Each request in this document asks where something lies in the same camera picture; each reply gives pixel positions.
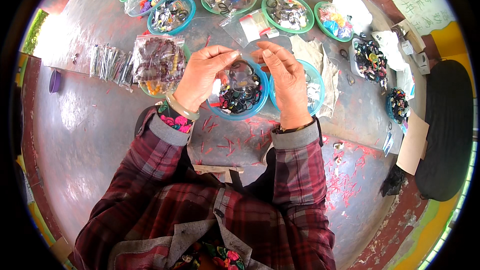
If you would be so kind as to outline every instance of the red plastic scrap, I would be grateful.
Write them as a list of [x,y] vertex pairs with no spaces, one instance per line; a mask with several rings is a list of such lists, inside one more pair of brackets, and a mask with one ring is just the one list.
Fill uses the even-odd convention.
[[226,156],[231,156],[234,151],[235,151],[235,148],[233,148],[233,150],[230,151],[230,153],[228,153]]

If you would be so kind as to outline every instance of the white paper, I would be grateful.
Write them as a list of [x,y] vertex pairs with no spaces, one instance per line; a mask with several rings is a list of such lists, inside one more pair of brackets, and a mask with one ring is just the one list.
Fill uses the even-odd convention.
[[422,36],[441,30],[455,21],[447,0],[392,0]]

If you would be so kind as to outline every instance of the small box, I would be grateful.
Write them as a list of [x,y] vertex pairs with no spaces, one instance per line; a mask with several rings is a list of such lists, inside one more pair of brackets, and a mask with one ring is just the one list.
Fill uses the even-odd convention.
[[414,60],[422,75],[430,74],[430,63],[426,53],[422,52],[417,54]]
[[402,20],[390,28],[397,35],[404,34],[405,40],[410,41],[413,50],[419,53],[425,49],[426,45],[417,29],[408,21]]

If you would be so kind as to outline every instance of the white plastic bag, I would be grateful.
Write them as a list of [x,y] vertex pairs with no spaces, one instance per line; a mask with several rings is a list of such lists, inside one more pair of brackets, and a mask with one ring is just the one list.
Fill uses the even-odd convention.
[[374,31],[371,33],[371,36],[378,43],[380,51],[387,57],[388,66],[395,71],[403,71],[403,69],[405,69],[405,61],[399,51],[399,38],[397,34],[385,30]]
[[350,23],[357,35],[374,19],[362,0],[332,0],[332,3],[344,18],[351,16]]
[[396,86],[405,92],[405,99],[410,100],[415,97],[415,79],[408,63],[404,63],[403,71],[396,73]]

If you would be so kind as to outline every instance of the pink floral pattern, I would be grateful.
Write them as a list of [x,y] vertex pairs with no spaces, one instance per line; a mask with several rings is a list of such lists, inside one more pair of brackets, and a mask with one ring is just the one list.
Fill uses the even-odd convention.
[[165,115],[160,115],[160,119],[165,122],[168,126],[182,133],[188,134],[190,132],[191,124],[188,124],[188,119],[184,116],[178,116],[175,120],[171,117],[166,117]]

